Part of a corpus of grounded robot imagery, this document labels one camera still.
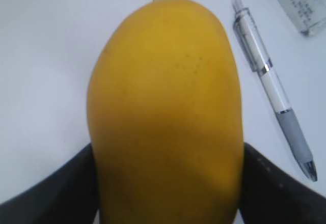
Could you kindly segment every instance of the mango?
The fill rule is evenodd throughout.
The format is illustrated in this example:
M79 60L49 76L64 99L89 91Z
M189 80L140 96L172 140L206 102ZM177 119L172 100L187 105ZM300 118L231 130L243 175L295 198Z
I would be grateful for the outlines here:
M226 32L190 0L150 3L114 32L87 98L104 224L232 223L241 94Z

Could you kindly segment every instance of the white desk surface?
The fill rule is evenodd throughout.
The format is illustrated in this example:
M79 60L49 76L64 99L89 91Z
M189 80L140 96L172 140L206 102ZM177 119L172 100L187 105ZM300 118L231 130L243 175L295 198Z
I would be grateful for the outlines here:
M90 141L86 92L92 68L119 23L151 1L0 0L0 203L53 173ZM312 183L293 159L235 38L231 0L195 1L228 33L241 82L245 141L326 195L326 30L304 38L277 0L243 0L313 152L318 182Z

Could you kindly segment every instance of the white pen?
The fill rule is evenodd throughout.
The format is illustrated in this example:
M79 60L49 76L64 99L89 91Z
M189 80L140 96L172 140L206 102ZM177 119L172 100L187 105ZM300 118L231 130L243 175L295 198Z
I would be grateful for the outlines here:
M259 75L296 161L307 178L315 182L317 181L317 172L312 153L273 68L249 9L243 7L241 0L233 0L232 5L235 10L234 30L242 49L250 62L252 70Z

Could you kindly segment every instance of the receipt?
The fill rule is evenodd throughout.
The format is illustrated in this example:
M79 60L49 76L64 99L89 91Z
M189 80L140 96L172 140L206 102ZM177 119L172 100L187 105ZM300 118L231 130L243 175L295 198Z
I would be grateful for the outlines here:
M279 0L279 3L304 35L315 35L326 26L326 0Z

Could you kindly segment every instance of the gray rubber grip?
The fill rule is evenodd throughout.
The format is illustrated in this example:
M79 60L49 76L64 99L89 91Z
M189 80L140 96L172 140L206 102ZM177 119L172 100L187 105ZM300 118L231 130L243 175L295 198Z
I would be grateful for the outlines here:
M289 110L283 114L277 113L276 117L281 125L283 133L289 143L295 159L299 163L312 161L312 153L300 129L300 125L294 111Z

